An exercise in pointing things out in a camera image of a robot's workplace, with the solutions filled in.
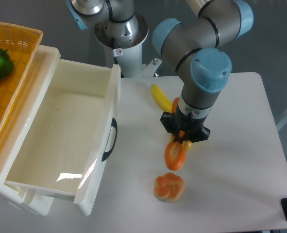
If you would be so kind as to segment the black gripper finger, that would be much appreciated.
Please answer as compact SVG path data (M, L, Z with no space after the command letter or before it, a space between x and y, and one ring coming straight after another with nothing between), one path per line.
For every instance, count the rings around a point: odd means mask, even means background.
M210 129L201 126L198 129L190 130L186 133L186 141L190 141L191 143L205 141L210 136Z
M163 112L160 121L165 130L173 136L173 141L179 141L179 131L174 121L173 113Z

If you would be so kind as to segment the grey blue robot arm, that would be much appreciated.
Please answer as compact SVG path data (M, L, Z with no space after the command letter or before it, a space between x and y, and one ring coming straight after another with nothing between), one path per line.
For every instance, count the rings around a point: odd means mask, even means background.
M142 43L146 20L132 0L68 0L78 27L93 29L102 44L108 67L119 65L126 78L141 78ZM157 25L152 43L184 86L177 107L165 111L161 122L174 141L199 142L209 138L203 124L232 70L218 46L237 39L253 25L253 12L242 0L190 0L197 20L183 25L168 18Z

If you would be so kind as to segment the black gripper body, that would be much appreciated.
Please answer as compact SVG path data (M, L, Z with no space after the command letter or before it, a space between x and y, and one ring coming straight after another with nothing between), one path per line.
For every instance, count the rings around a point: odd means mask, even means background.
M199 127L203 126L204 121L206 120L206 116L204 118L195 119L193 117L193 113L189 112L187 115L185 115L177 106L174 115L174 121L177 125L178 131L184 131L185 134L183 136L183 139L181 141L186 141L186 133L190 130L198 129Z

